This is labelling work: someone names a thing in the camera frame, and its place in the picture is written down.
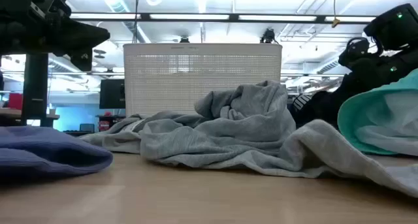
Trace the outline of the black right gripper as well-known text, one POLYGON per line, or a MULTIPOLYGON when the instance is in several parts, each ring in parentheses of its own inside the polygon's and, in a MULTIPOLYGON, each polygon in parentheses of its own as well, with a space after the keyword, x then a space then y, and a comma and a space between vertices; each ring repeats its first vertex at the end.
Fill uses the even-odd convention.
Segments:
POLYGON ((346 76, 348 93, 363 93, 391 83, 390 78, 385 76, 375 63, 352 62, 347 68, 351 70, 346 76))

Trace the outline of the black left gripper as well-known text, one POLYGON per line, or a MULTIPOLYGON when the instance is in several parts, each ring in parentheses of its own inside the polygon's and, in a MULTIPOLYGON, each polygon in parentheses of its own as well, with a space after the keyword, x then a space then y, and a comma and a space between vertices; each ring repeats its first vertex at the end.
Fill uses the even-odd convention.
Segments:
POLYGON ((64 18, 47 18, 37 31, 25 28, 19 49, 25 53, 70 52, 71 63, 81 71, 92 68, 93 48, 110 38, 107 29, 64 18))

